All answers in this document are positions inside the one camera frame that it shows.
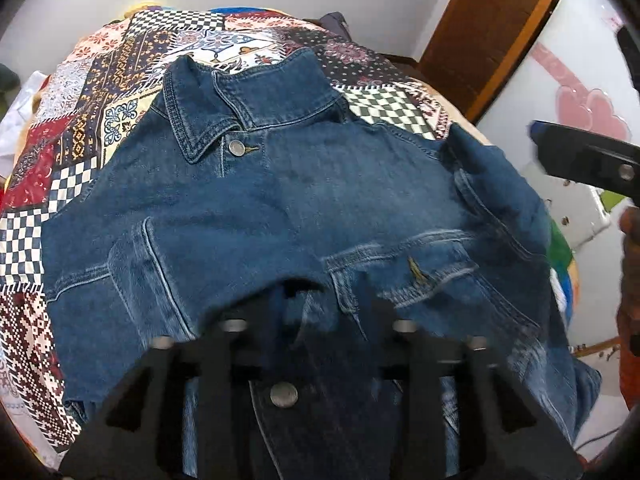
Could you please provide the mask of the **person's right hand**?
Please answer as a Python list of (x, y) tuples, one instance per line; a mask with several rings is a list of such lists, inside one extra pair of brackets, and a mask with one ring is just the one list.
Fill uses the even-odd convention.
[(620, 230), (624, 234), (622, 261), (622, 308), (627, 315), (638, 321), (640, 299), (640, 245), (639, 209), (627, 208), (620, 217)]

